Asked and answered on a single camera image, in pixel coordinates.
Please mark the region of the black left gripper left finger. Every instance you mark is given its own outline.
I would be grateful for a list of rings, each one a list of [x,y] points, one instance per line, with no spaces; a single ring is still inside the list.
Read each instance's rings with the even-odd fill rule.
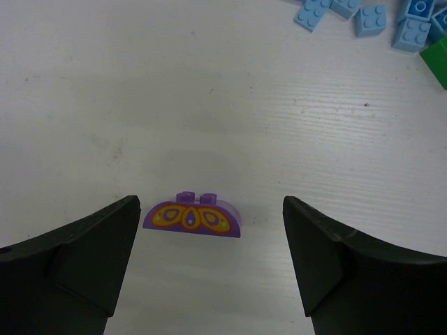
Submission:
[[[103,334],[140,220],[128,195],[80,220],[1,248],[2,334]]]

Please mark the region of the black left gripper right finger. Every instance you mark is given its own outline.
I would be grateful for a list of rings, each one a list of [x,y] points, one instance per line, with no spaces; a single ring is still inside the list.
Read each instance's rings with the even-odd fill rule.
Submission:
[[[446,259],[390,244],[287,196],[283,218],[316,334],[445,334]]]

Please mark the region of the purple butterfly arch lego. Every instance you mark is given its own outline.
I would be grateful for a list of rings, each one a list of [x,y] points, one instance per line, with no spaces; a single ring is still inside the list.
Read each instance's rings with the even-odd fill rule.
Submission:
[[[215,193],[197,197],[193,191],[182,191],[175,199],[153,206],[142,224],[150,230],[232,238],[241,237],[240,226],[240,214],[229,202]]]

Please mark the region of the green lego brick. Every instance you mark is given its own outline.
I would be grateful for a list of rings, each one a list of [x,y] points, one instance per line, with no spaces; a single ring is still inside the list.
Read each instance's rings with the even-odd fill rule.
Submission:
[[[447,37],[443,37],[441,40],[435,42],[427,49],[420,53],[423,61],[428,68],[432,71],[435,78],[444,90],[447,88],[447,50],[446,41]]]

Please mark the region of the light blue lego brick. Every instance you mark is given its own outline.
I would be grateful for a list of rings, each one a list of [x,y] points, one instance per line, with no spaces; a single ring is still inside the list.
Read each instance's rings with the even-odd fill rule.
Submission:
[[[398,24],[392,48],[410,53],[419,52],[425,46],[430,28],[429,22],[404,19]]]
[[[405,0],[400,6],[397,23],[400,24],[406,19],[428,22],[432,16],[435,4],[435,0]]]
[[[378,36],[387,27],[386,6],[365,6],[354,17],[355,32],[359,38]]]
[[[306,0],[294,17],[294,22],[313,32],[327,13],[333,0]]]
[[[330,9],[338,16],[349,20],[357,13],[361,4],[362,0],[333,0]]]

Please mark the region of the light blue lego plate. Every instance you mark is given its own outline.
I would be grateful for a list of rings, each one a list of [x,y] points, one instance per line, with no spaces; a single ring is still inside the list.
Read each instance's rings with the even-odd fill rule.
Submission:
[[[441,40],[446,36],[447,22],[446,22],[447,7],[443,7],[435,12],[430,18],[430,32],[429,37],[433,43]]]

